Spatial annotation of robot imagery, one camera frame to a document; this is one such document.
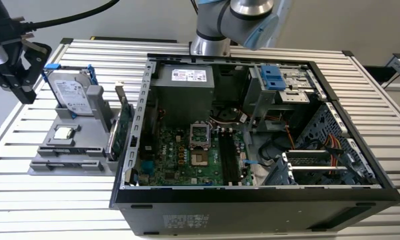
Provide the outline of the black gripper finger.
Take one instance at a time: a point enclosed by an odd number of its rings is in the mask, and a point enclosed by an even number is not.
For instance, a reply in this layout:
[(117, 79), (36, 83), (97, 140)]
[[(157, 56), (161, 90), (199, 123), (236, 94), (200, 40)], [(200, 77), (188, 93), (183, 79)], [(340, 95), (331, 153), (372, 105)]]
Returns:
[(16, 83), (12, 84), (11, 90), (23, 104), (32, 104), (37, 96), (33, 86), (49, 59), (52, 48), (40, 42), (23, 41), (21, 49), (24, 51), (23, 57), (29, 63), (29, 68), (25, 69), (23, 60), (20, 59), (13, 74)]

